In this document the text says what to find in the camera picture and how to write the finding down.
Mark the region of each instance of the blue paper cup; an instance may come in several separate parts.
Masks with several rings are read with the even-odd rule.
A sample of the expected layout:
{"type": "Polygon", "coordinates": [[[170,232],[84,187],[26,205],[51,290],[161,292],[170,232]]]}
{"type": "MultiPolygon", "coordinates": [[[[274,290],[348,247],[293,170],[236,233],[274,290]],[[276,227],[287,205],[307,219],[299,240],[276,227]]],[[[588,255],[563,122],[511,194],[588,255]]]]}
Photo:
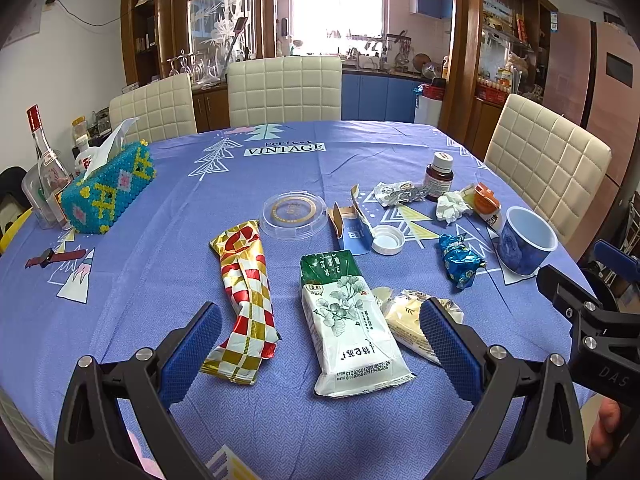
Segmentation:
{"type": "Polygon", "coordinates": [[[558,247],[558,237],[540,216],[524,207],[507,209],[498,256],[513,272],[528,276],[558,247]]]}

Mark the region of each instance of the human hand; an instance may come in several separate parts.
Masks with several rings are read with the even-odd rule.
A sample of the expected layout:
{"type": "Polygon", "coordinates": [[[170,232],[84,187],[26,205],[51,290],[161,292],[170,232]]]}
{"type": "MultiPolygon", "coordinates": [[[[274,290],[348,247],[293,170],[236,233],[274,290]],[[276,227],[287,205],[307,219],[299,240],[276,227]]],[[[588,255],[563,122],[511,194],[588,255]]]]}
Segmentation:
{"type": "Polygon", "coordinates": [[[612,433],[619,424],[620,406],[615,400],[604,397],[587,443],[587,454],[593,465],[598,466],[609,457],[613,450],[612,433]]]}

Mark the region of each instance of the cream leather chair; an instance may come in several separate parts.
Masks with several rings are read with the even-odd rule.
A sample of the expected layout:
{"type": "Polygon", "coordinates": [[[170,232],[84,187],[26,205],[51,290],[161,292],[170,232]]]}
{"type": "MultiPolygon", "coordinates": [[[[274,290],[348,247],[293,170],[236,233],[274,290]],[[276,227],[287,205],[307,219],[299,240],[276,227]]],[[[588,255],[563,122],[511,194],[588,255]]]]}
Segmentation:
{"type": "Polygon", "coordinates": [[[611,150],[568,119],[509,95],[484,163],[566,243],[609,167],[611,150]]]}
{"type": "Polygon", "coordinates": [[[127,142],[197,134],[189,76],[167,77],[111,100],[109,119],[113,128],[132,117],[140,118],[127,132],[127,142]]]}
{"type": "Polygon", "coordinates": [[[231,126],[339,121],[342,63],[335,56],[287,56],[229,65],[231,126]]]}

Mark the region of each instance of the liquor bottle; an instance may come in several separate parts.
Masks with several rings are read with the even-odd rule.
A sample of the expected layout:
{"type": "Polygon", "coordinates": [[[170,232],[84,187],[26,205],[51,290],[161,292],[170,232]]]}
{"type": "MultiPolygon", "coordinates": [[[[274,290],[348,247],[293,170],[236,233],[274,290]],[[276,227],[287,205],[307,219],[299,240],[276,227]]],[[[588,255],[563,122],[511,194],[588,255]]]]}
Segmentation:
{"type": "Polygon", "coordinates": [[[31,127],[33,141],[36,144],[36,153],[38,155],[38,174],[40,175],[40,183],[42,184],[44,198],[53,211],[60,227],[63,229],[70,229],[71,224],[62,212],[60,202],[58,201],[58,195],[63,189],[65,189],[66,185],[72,181],[72,178],[56,153],[49,146],[47,137],[44,136],[38,105],[33,105],[27,110],[27,117],[29,118],[29,126],[31,127]]]}

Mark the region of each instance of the dining table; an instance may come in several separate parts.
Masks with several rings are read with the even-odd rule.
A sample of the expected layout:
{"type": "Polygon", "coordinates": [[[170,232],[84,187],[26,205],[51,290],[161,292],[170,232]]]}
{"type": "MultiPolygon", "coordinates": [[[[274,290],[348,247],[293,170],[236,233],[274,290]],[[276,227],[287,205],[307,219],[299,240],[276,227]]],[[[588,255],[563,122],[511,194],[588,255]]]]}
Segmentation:
{"type": "MultiPolygon", "coordinates": [[[[0,387],[50,442],[55,442],[63,399],[78,358],[129,359],[155,348],[169,331],[187,325],[206,301],[223,316],[219,343],[236,314],[225,293],[220,261],[210,241],[258,219],[275,195],[304,190],[326,206],[358,203],[370,224],[403,231],[395,256],[356,256],[370,288],[395,294],[420,290],[453,300],[463,322],[490,346],[514,357],[568,360],[570,323],[537,290],[535,278],[508,278],[488,226],[476,214],[447,225],[428,200],[382,207],[373,188],[384,182],[422,182],[434,152],[453,157],[452,190],[484,183],[510,206],[528,207],[491,169],[432,126],[393,122],[312,121],[242,126],[149,144],[156,177],[103,235],[41,229],[31,216],[0,258],[0,387]],[[472,286],[448,278],[438,247],[441,234],[465,235],[486,261],[472,286]],[[57,294],[82,262],[25,268],[46,248],[94,250],[86,303],[57,294]]],[[[196,455],[207,463],[232,450],[262,480],[423,479],[446,452],[472,409],[445,371],[400,346],[415,379],[394,388],[332,399],[314,393],[320,366],[300,298],[300,258],[339,250],[330,221],[311,237],[283,240],[261,234],[274,324],[281,340],[260,366],[253,385],[198,373],[171,414],[196,455]]],[[[591,290],[566,250],[546,258],[591,290]]],[[[580,405],[591,392],[575,386],[580,405]]],[[[516,424],[515,399],[484,462],[500,463],[516,424]]],[[[128,401],[127,428],[153,458],[128,401]]]]}

